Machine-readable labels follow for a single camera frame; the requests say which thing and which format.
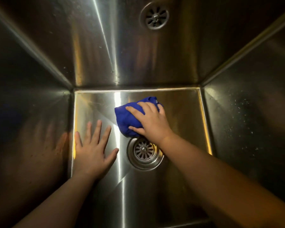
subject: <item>right hand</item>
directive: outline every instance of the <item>right hand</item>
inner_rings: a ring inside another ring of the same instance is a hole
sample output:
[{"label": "right hand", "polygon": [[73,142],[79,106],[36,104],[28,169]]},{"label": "right hand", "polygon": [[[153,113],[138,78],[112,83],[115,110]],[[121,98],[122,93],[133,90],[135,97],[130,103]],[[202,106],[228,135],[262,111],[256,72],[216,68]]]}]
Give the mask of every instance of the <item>right hand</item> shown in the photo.
[{"label": "right hand", "polygon": [[143,128],[129,126],[129,129],[145,136],[149,141],[160,146],[165,138],[173,135],[163,106],[161,104],[157,105],[160,109],[158,112],[156,106],[150,102],[139,102],[137,104],[143,108],[145,115],[131,106],[126,107],[126,109],[141,122]]}]

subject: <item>stainless steel sink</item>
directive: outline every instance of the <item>stainless steel sink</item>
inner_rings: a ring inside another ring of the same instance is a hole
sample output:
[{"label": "stainless steel sink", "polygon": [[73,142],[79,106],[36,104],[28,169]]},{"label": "stainless steel sink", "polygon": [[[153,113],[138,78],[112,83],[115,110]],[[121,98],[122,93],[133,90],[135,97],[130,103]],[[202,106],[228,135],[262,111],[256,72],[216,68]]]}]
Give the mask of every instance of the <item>stainless steel sink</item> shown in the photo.
[{"label": "stainless steel sink", "polygon": [[210,222],[182,175],[167,157],[151,170],[141,170],[129,161],[131,138],[120,133],[114,107],[147,96],[157,96],[163,104],[173,131],[211,153],[199,88],[76,91],[74,131],[84,135],[88,121],[95,125],[101,119],[103,129],[112,126],[105,153],[116,147],[120,149],[114,165],[82,208],[78,226],[195,227]]}]

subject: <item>brushed steel surface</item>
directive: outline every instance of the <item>brushed steel surface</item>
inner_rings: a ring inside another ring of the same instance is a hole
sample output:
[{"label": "brushed steel surface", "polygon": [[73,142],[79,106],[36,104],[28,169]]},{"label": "brushed steel surface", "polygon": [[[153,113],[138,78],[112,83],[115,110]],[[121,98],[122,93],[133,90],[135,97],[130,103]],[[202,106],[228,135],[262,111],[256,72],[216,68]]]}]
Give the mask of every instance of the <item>brushed steel surface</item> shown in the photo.
[{"label": "brushed steel surface", "polygon": [[[140,23],[151,2],[167,24]],[[76,87],[196,84],[285,12],[285,0],[0,0],[29,47]]]},{"label": "brushed steel surface", "polygon": [[205,86],[214,149],[285,201],[285,28]]},{"label": "brushed steel surface", "polygon": [[70,92],[0,23],[0,227],[66,179]]},{"label": "brushed steel surface", "polygon": [[[74,131],[84,134],[88,121],[95,126],[101,119],[102,131],[112,126],[105,153],[120,149],[114,165],[86,200],[77,227],[190,227],[209,222],[182,175],[166,157],[151,171],[137,170],[129,163],[130,138],[120,133],[114,107],[147,96],[157,96],[175,133],[207,152],[198,88],[75,92]],[[74,146],[71,152],[74,157]]]}]

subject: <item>hand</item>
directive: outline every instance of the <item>hand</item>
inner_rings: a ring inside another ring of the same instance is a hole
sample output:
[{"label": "hand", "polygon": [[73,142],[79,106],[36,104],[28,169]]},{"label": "hand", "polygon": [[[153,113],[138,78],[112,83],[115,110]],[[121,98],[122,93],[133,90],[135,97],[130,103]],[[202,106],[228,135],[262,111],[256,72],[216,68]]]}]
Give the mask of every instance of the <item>hand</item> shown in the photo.
[{"label": "hand", "polygon": [[139,102],[137,104],[143,108],[145,115],[131,106],[126,107],[126,109],[141,122],[143,128],[129,126],[129,129],[160,146],[165,138],[174,134],[170,129],[163,106],[161,104],[157,105],[160,109],[158,112],[156,106],[150,102]]},{"label": "hand", "polygon": [[92,123],[89,122],[87,124],[87,132],[84,138],[83,146],[80,142],[79,132],[77,131],[75,133],[76,154],[74,160],[73,176],[83,174],[90,177],[91,180],[94,181],[103,177],[113,165],[119,149],[114,149],[108,157],[105,157],[104,149],[110,136],[111,127],[108,126],[106,128],[104,135],[99,141],[101,124],[101,120],[98,120],[92,139]]}]

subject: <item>left hand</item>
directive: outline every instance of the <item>left hand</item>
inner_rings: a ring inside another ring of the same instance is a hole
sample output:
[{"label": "left hand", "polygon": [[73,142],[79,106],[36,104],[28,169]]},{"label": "left hand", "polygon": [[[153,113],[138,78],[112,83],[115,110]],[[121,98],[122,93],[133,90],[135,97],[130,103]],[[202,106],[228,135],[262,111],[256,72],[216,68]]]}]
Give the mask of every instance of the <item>left hand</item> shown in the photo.
[{"label": "left hand", "polygon": [[119,149],[115,148],[108,157],[105,157],[104,149],[110,136],[111,127],[108,126],[106,128],[104,135],[99,141],[101,124],[101,120],[98,120],[95,132],[91,138],[92,123],[88,122],[83,145],[80,142],[79,132],[75,133],[76,154],[73,176],[85,175],[90,177],[91,180],[96,180],[103,177],[114,163]]}]

